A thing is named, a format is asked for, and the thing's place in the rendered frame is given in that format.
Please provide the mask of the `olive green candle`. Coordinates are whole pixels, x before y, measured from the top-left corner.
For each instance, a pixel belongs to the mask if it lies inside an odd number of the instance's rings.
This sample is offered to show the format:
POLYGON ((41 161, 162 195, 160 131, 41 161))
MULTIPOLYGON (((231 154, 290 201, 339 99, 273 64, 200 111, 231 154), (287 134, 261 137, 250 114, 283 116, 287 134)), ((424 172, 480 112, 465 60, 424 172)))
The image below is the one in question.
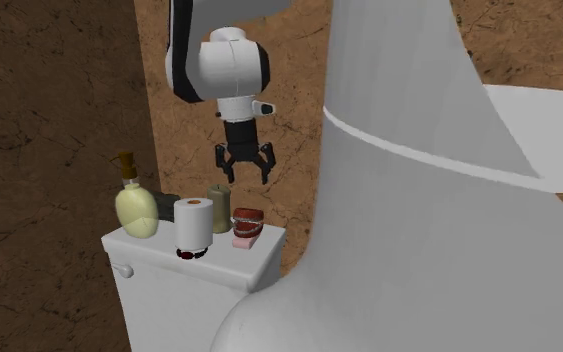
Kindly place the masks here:
POLYGON ((222 184, 213 184, 207 188, 207 198, 213 202, 213 232, 226 233, 231 230, 231 191, 222 184))

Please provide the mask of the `pink soap bar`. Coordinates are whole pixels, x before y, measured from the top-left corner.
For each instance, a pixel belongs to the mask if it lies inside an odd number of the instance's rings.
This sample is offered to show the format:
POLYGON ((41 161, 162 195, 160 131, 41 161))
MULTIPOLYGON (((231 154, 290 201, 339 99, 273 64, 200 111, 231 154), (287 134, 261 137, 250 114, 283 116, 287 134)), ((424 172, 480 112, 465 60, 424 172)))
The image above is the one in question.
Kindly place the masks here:
POLYGON ((232 246, 234 248, 250 250, 258 238, 258 235, 249 238, 234 237, 232 240, 232 246))

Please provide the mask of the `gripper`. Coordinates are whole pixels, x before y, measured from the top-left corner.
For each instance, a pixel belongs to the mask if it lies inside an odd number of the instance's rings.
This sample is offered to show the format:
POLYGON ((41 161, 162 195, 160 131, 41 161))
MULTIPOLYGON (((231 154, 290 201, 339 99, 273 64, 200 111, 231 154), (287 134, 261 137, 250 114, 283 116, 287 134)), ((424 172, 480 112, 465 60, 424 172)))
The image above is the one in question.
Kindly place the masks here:
POLYGON ((268 183, 269 174, 276 165, 273 145, 270 142, 259 148, 257 126, 254 119, 242 122, 223 123, 226 143, 215 146, 215 163, 227 176, 228 182, 235 181, 233 165, 235 162, 250 161, 261 169, 262 184, 268 183))

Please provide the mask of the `dark grey-green box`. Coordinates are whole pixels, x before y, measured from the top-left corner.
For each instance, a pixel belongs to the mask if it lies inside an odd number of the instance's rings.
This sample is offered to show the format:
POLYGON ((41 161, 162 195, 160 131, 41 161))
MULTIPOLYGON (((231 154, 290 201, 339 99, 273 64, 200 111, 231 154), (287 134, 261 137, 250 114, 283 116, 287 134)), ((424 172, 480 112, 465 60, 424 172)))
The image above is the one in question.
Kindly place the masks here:
POLYGON ((160 220, 174 221, 174 203, 181 199, 175 194, 165 194, 160 191, 150 190, 153 195, 158 209, 158 217, 160 220))

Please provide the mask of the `white toilet paper roll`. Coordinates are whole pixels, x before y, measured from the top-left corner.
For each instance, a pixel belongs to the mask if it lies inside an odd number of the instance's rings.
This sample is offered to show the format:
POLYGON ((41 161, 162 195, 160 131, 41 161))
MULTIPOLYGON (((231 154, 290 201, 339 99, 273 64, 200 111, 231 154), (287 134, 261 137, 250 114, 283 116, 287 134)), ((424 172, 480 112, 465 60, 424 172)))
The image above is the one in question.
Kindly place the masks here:
POLYGON ((213 201, 180 199, 174 203, 175 247, 197 252, 213 244, 213 201))

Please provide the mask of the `yellow soap dispenser brown pump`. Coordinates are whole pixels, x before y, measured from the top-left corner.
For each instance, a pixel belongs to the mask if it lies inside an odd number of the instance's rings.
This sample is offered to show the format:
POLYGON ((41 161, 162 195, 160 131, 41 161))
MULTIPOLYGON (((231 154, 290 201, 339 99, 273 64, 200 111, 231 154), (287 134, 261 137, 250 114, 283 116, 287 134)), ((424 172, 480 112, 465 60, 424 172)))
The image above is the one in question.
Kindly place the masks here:
POLYGON ((159 213, 153 195, 141 186, 132 152, 119 152, 123 189, 115 197, 115 211, 125 232, 134 238, 154 236, 159 225, 159 213))

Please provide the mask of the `red denture model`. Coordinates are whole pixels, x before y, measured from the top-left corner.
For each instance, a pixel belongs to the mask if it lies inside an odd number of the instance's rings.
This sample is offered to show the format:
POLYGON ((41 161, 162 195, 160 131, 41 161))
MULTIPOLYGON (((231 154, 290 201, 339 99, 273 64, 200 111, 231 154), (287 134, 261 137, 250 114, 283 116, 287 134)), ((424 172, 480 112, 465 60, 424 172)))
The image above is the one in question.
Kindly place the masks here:
POLYGON ((233 232, 236 237, 253 238, 263 229, 264 212, 260 209, 236 208, 233 220, 233 232))

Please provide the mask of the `dark red round holder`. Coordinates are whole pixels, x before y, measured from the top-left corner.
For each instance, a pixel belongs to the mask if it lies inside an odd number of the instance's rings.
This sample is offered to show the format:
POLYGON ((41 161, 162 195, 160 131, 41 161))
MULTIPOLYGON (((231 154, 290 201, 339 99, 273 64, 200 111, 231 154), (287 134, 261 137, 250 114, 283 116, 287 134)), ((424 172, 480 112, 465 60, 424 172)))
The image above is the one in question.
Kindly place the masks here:
POLYGON ((207 252, 208 247, 197 251, 182 251, 179 248, 176 249, 176 255, 183 260, 199 259, 203 257, 207 252))

